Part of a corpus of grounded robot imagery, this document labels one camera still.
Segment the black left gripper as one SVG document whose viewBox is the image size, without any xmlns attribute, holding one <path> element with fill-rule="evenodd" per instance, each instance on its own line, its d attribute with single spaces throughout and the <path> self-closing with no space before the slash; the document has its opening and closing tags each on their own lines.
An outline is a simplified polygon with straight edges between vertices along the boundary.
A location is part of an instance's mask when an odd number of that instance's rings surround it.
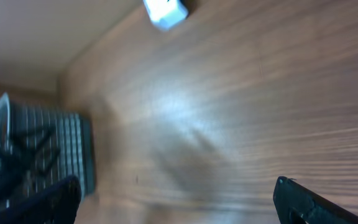
<svg viewBox="0 0 358 224">
<path fill-rule="evenodd" d="M 34 138 L 33 145 L 13 154 L 0 151 L 0 201 L 9 198 L 14 189 L 23 183 L 24 174 L 28 170 L 40 177 L 48 176 L 60 156 L 59 147 L 48 145 L 54 134 L 54 129 L 31 129 L 24 138 Z M 35 165 L 40 156 L 49 157 L 41 165 Z"/>
</svg>

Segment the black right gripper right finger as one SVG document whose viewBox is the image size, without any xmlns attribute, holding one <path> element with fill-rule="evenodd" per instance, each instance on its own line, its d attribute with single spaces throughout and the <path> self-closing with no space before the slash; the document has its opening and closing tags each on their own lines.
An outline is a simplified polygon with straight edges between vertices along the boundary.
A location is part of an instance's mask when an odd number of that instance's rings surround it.
<svg viewBox="0 0 358 224">
<path fill-rule="evenodd" d="M 277 179 L 273 202 L 281 224 L 358 224 L 357 215 L 285 176 Z"/>
</svg>

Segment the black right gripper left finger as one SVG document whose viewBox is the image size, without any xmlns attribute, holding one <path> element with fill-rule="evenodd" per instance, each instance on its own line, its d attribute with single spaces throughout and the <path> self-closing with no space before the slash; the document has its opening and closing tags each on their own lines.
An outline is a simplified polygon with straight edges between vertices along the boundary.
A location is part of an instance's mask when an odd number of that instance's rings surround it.
<svg viewBox="0 0 358 224">
<path fill-rule="evenodd" d="M 9 198 L 18 181 L 0 178 L 0 202 Z M 18 205 L 0 212 L 0 223 L 74 223 L 81 202 L 81 186 L 77 176 L 53 184 Z"/>
</svg>

